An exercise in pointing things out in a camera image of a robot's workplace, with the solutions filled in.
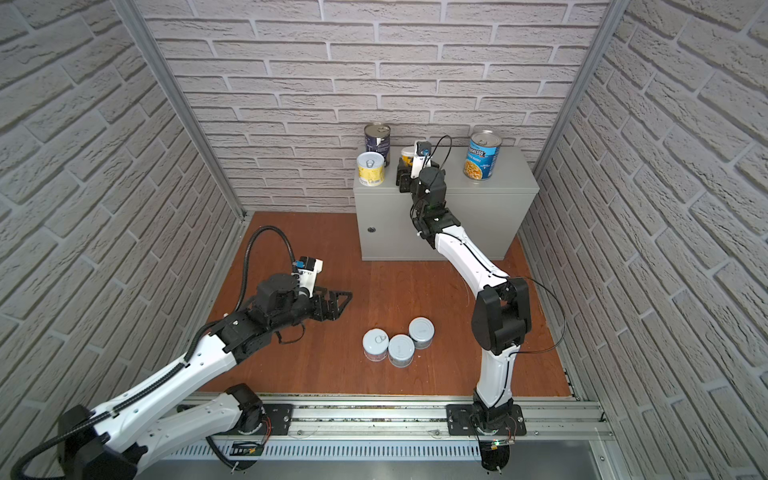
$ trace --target wooden floor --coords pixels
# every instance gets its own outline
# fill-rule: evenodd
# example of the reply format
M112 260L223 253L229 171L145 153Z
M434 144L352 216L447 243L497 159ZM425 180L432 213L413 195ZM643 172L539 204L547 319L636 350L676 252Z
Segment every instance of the wooden floor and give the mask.
M481 349L470 328L475 300L464 280L447 261L363 262L354 214L257 213L209 320L221 318L237 302L245 246L251 233L262 225L283 230L296 258L323 260L319 286L351 290L354 298L341 319L324 323L307 320L306 335L298 343L278 345L273 338L270 346L206 384L203 391L222 392L245 382L255 392L472 394L480 374ZM506 259L496 263L512 276L530 275L518 239ZM263 233L251 253L246 298L272 273L289 271L282 240L272 232ZM533 330L523 348L547 348L552 338L534 288L531 310ZM362 335L368 329L379 327L390 337L407 334L409 322L417 316L426 316L435 324L435 339L428 349L416 351L408 368L365 358ZM289 340L299 334L301 328L293 327L283 331L283 338ZM512 385L515 396L570 395L554 351L520 355Z

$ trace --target tin can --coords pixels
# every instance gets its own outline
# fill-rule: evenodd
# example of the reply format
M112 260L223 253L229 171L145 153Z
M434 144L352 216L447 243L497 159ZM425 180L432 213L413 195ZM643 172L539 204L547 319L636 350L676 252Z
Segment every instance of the tin can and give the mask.
M387 124L366 125L366 151L379 152L384 157L384 166L389 166L389 132Z
M362 350L372 362L381 362L386 358L389 348L389 335L382 329L371 329L362 336Z
M381 185L384 181L384 157L375 151L361 153L357 156L357 175L360 183L367 187Z
M469 138L464 173L473 180L487 180L493 174L493 166L501 148L501 138L490 130L472 134Z
M401 334L392 337L387 350L389 351L389 361L400 369L407 367L413 361L415 347L413 340L407 335Z

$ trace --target black cable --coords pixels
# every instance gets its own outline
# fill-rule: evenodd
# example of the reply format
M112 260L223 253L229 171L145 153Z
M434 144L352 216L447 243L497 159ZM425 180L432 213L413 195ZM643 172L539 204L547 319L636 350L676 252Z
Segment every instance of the black cable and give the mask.
M288 237L286 237L286 234L283 233L283 231L277 227L273 227L272 225L265 225L263 227L259 227L255 232L253 232L253 235L251 235L250 240L248 240L248 247L245 249L245 257L243 258L243 280L240 284L240 296L237 297L237 305L235 306L235 310L233 312L236 312L240 309L240 306L243 304L243 298L245 298L245 289L248 286L248 261L250 259L250 251L253 248L253 242L256 241L256 239L261 235L262 233L266 232L267 230L272 230L273 232L280 235L280 238L283 239L283 242L286 244L286 248L288 249L288 257L290 258L290 264L291 264L291 271L293 273L298 273L298 269L296 268L296 258L293 256L293 248L290 246L290 242L288 241Z

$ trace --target metal frame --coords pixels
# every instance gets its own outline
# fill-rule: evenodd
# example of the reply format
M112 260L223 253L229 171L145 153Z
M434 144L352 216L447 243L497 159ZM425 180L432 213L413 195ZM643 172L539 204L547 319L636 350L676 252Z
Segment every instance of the metal frame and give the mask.
M170 70L170 66L165 61L165 57L160 51L160 46L155 41L147 22L144 21L144 16L142 16L134 0L113 0L113 3L123 20L123 25L131 33L136 46L141 50L144 60L157 79L157 83L165 92L166 97L168 97L168 103L176 111L181 124L187 129L192 143L197 148L197 151L200 152L203 163L208 167L216 185L218 185L219 190L224 195L224 199L227 200L230 208L237 215L238 220L243 220L245 218L245 209L240 203L240 199L237 197L232 185L230 185L230 181L227 179L227 175L224 173L219 160L216 158L214 149L208 143L208 137L203 132L200 123L198 123L197 116L195 116L192 107L187 102L187 97L182 92L176 77L174 77L173 72Z
M541 149L541 153L536 160L536 166L533 170L533 176L535 178L539 178L547 168L552 153L554 152L554 148L558 144L560 137L565 133L565 129L568 127L568 123L571 121L574 112L576 112L576 107L578 106L578 102L581 101L581 96L587 91L587 86L589 86L592 75L598 69L603 54L608 50L608 44L611 43L611 38L613 37L616 28L619 26L621 17L624 15L624 11L627 9L630 1L631 0L612 0L605 9L603 20L600 22L598 30L594 33L592 44L587 51L587 56L584 57L584 62L576 73L573 83L571 83L571 89L565 96L563 106L560 108L558 117L555 119L552 129L549 131L547 141L544 143L544 148Z

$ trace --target brick wall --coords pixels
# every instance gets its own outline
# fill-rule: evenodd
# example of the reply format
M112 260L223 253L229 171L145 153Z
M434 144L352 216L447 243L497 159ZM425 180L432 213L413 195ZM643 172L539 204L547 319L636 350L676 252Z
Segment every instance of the brick wall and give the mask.
M169 361L233 222L110 2L0 4L1 477Z
M533 162L606 2L142 0L248 210L354 211L370 121L400 148L491 127Z
M636 477L768 476L767 25L633 0L521 229Z

